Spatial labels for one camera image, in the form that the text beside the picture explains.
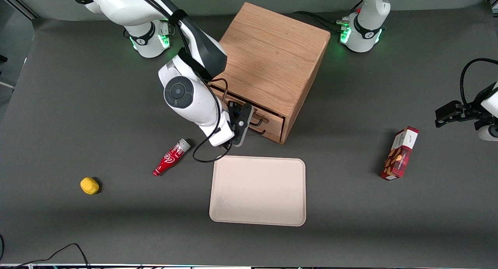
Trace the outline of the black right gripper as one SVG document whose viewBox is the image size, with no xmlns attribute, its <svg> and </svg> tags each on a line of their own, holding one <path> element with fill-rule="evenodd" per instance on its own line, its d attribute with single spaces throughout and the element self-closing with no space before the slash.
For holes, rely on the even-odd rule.
<svg viewBox="0 0 498 269">
<path fill-rule="evenodd" d="M 238 102 L 229 101 L 228 110 L 231 129 L 234 132 L 234 137 L 231 139 L 231 145 L 240 147 L 244 143 L 245 136 L 249 129 L 249 123 L 254 114 L 254 106 L 250 103 L 245 103 L 240 109 L 240 104 L 238 104 Z"/>
</svg>

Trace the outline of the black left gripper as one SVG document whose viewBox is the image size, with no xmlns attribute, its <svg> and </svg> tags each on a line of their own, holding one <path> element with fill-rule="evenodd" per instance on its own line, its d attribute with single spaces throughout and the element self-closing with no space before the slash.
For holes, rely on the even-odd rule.
<svg viewBox="0 0 498 269">
<path fill-rule="evenodd" d="M 447 123 L 464 122 L 470 120 L 486 121 L 486 110 L 481 106 L 483 99 L 464 105 L 463 102 L 454 100 L 451 104 L 445 104 L 435 111 L 435 126 L 441 128 Z"/>
</svg>

